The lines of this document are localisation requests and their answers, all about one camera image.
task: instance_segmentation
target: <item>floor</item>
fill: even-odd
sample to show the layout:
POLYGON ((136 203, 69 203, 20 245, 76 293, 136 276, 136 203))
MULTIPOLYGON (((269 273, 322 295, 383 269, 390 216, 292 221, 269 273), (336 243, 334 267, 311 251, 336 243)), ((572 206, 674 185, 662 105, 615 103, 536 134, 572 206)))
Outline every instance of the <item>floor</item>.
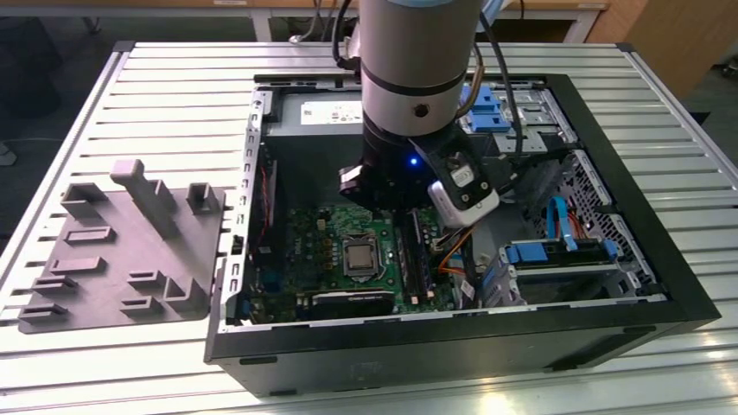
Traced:
MULTIPOLYGON (((53 73, 56 89, 63 97, 56 112, 37 119, 16 119, 0 108, 0 141, 7 142, 19 161, 0 167, 0 252, 4 249, 25 207, 47 173, 60 141, 72 126, 77 112, 105 65, 112 46, 119 40, 147 42, 252 42, 251 24, 243 18, 108 18, 103 30, 88 35, 80 19, 44 19, 47 31, 64 58, 53 73)), ((306 22, 272 19, 275 39, 285 41, 291 34, 307 29, 306 22)), ((693 95, 685 100, 694 112, 711 112, 705 130, 727 156, 738 163, 738 79, 707 74, 693 95)))

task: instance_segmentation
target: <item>metal extrusion surface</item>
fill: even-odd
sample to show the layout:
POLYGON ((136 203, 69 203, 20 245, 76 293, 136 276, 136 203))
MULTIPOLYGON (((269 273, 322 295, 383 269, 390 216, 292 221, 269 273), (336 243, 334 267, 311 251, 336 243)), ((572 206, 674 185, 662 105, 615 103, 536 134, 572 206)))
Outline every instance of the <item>metal extrusion surface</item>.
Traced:
MULTIPOLYGON (((492 51, 482 47, 487 70, 492 51)), ((252 78, 336 73, 327 44, 137 43, 113 54, 0 258, 0 412, 727 412, 738 403, 738 178, 636 54, 507 44, 514 73, 566 73, 723 318, 591 369, 256 399, 201 362, 207 320, 24 335, 17 315, 60 236, 69 183, 116 189, 121 154, 169 188, 209 182, 237 202, 252 78)), ((233 223, 224 212, 223 229, 233 223)), ((219 251, 231 244, 223 233, 219 251)))

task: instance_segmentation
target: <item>white label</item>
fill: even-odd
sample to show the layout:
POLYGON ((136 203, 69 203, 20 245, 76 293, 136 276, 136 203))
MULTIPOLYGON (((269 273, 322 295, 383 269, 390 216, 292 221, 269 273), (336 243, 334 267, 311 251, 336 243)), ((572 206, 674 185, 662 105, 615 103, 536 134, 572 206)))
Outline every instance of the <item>white label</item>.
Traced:
POLYGON ((308 101, 302 104, 300 124, 360 124, 360 101, 308 101))
POLYGON ((462 291, 463 291, 463 294, 466 294, 466 297, 471 299, 474 298, 474 287, 471 286, 470 283, 466 282, 466 279, 462 282, 462 291))
POLYGON ((470 165, 464 164, 459 169, 454 170, 451 172, 451 178, 460 188, 474 182, 474 173, 471 172, 470 165))

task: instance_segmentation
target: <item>motherboard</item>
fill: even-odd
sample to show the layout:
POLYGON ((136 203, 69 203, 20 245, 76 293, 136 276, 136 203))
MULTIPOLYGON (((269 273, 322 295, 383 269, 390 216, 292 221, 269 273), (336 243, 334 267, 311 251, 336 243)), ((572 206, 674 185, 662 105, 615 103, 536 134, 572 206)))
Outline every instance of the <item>motherboard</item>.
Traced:
MULTIPOLYGON (((419 210, 414 217, 430 254, 440 234, 435 213, 419 210)), ((400 232, 390 213, 362 207, 290 210, 284 263, 259 270, 263 290, 249 299, 251 316, 259 322, 339 318, 348 303, 356 316, 452 310, 448 276, 428 266, 426 279, 414 281, 404 270, 400 232)))

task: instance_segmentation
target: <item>open computer tower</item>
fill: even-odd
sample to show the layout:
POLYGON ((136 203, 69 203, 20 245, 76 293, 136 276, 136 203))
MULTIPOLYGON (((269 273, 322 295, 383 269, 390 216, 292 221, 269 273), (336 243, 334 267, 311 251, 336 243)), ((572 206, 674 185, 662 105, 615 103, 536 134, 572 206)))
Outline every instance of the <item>open computer tower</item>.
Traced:
MULTIPOLYGON (((719 318, 568 77, 512 81, 523 152, 560 156, 530 166, 454 253, 432 207, 400 220, 339 195, 358 81, 256 78, 205 351, 252 393, 591 367, 719 318)), ((492 181, 514 151, 499 82, 462 120, 492 181)))

